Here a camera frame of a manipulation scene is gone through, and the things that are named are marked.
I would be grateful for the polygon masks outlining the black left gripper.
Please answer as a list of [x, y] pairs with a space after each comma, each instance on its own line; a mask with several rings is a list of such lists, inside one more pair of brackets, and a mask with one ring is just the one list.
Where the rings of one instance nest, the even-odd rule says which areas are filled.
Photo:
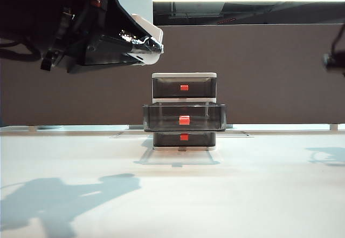
[[[152, 65], [164, 53], [162, 30], [153, 23], [153, 0], [54, 0], [59, 12], [40, 68], [50, 71], [64, 57], [67, 73], [113, 66]], [[105, 24], [132, 34], [102, 35]], [[143, 29], [150, 36], [141, 37]]]

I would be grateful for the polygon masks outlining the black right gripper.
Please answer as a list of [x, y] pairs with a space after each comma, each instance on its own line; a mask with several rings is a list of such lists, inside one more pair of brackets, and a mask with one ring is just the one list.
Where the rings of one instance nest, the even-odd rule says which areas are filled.
[[345, 62], [344, 51], [327, 53], [323, 55], [323, 64], [327, 72], [339, 73], [344, 76]]

